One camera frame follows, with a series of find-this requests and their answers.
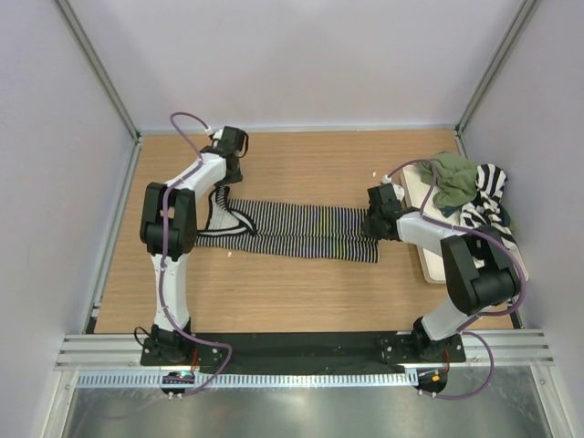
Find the thin-striped black white tank top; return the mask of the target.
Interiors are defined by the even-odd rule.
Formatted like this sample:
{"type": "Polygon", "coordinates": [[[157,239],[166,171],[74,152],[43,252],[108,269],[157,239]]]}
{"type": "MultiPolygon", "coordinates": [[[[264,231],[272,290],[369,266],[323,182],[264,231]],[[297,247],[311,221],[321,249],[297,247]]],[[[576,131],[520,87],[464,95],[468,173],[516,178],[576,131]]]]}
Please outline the thin-striped black white tank top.
{"type": "Polygon", "coordinates": [[[205,228],[195,237],[197,246],[306,259],[379,261],[379,242],[360,230],[364,209],[236,199],[228,186],[214,189],[208,201],[205,228]]]}

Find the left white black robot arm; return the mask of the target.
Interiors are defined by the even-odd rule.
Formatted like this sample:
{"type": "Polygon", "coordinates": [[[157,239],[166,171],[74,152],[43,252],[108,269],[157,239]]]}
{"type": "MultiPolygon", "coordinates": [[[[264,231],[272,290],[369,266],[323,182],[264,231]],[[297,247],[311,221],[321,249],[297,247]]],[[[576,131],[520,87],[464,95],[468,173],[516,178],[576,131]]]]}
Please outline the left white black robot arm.
{"type": "Polygon", "coordinates": [[[230,126],[212,132],[210,140],[193,164],[145,190],[140,239],[154,267],[157,308],[142,342],[142,365],[183,365],[196,350],[186,300],[186,267],[197,236],[196,203],[213,186],[243,180],[240,158],[249,146],[248,134],[230,126]]]}

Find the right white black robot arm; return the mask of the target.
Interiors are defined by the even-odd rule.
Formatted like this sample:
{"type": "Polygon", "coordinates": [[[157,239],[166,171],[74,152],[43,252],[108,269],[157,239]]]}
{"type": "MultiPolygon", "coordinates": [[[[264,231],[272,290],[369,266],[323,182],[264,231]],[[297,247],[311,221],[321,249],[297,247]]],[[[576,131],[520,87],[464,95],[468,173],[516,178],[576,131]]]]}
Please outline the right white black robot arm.
{"type": "Polygon", "coordinates": [[[462,329],[524,291],[521,265],[495,228],[468,229],[443,223],[414,207],[405,208],[391,183],[369,188],[368,196],[361,226],[367,237],[416,245],[443,262],[447,298],[413,323],[406,344],[414,357],[441,360],[462,329]]]}

